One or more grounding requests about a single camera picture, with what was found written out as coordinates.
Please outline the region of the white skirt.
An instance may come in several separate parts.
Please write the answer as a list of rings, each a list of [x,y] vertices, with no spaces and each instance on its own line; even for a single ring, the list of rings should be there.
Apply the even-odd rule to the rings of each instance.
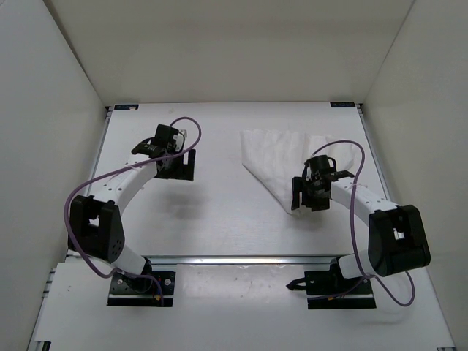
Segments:
[[[247,129],[240,132],[242,165],[255,176],[293,216],[310,208],[292,210],[293,178],[302,176],[304,162],[321,146],[336,141],[330,135],[306,132]]]

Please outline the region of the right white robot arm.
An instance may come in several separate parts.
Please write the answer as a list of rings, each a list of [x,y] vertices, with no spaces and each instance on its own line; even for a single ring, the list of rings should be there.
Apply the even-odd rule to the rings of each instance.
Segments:
[[[346,292],[359,276],[386,277],[431,262],[431,253],[419,210],[398,205],[358,183],[348,170],[336,169],[336,160],[326,155],[305,162],[302,175],[292,179],[292,210],[301,207],[325,211],[334,201],[368,227],[368,246],[357,254],[337,259],[338,268],[328,274],[328,286]]]

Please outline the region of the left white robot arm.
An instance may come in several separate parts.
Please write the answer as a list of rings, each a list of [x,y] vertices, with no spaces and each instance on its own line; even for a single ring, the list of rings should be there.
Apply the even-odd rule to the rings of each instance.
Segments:
[[[149,261],[126,243],[122,215],[135,195],[152,179],[192,181],[195,172],[194,146],[186,147],[187,132],[160,124],[155,135],[140,141],[124,166],[103,177],[104,184],[88,196],[75,195],[67,205],[69,249],[77,252],[99,276],[99,260],[112,273],[127,275],[137,291],[153,281]]]

